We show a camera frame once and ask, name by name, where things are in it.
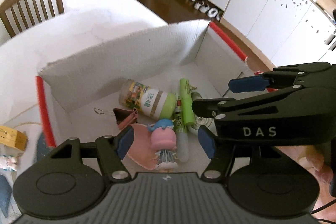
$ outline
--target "green tube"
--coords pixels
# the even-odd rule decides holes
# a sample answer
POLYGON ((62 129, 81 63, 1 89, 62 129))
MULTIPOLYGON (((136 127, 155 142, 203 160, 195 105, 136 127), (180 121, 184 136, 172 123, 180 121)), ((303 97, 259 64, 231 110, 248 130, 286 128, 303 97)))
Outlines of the green tube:
POLYGON ((190 126, 193 125, 195 122, 193 109, 191 108, 191 105, 193 103, 193 100, 191 98, 191 92, 190 92, 190 86, 189 86, 189 80, 182 78, 180 80, 180 97, 182 102, 182 116, 184 125, 190 126))

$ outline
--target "kitchen counter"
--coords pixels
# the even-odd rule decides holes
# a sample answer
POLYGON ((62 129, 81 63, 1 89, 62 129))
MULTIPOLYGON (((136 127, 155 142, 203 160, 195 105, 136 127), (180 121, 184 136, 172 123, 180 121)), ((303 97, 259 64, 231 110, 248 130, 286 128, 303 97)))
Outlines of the kitchen counter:
POLYGON ((336 24, 333 22, 333 20, 330 18, 330 16, 332 15, 328 15, 325 10, 323 9, 323 7, 321 5, 319 5, 318 3, 316 2, 313 2, 312 0, 310 0, 315 6, 317 9, 319 9, 322 13, 325 14, 325 16, 329 19, 329 21, 336 27, 336 24))
POLYGON ((230 0, 223 18, 275 66, 334 50, 336 25, 311 0, 230 0))

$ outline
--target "cardboard box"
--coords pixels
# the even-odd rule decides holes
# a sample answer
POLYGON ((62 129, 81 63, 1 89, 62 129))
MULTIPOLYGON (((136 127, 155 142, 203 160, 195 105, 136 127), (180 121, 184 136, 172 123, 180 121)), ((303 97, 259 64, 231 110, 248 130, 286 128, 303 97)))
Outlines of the cardboard box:
MULTIPOLYGON (((117 135, 115 118, 97 115, 94 108, 122 107, 119 90, 127 79, 169 92, 172 83, 188 78, 204 98, 231 96, 229 80, 253 75, 246 58, 214 23, 194 20, 133 33, 58 60, 37 77, 47 142, 59 145, 69 137, 92 142, 117 135)), ((142 115, 138 121, 153 123, 142 115)), ((123 163, 132 175, 144 171, 127 157, 123 163)), ((179 163, 177 171, 201 173, 208 163, 197 136, 190 134, 189 161, 179 163)), ((98 169, 96 162, 92 167, 98 169)))

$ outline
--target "pink figurine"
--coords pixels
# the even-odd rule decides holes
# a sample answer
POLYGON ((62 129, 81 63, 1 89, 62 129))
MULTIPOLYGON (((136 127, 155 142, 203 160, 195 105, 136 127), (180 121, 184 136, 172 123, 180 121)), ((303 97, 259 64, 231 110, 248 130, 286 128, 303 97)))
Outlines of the pink figurine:
POLYGON ((153 131, 151 135, 151 149, 157 150, 155 153, 157 155, 156 170, 169 170, 178 167, 175 162, 174 151, 176 150, 176 135, 171 128, 166 127, 163 129, 159 127, 153 131))

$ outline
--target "chair back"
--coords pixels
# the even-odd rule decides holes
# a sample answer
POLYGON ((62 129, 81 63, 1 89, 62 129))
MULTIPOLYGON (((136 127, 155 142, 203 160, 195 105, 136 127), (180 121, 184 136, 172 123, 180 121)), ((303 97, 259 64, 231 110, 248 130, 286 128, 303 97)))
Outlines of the chair back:
POLYGON ((62 0, 4 0, 0 5, 0 18, 11 37, 62 13, 62 0))

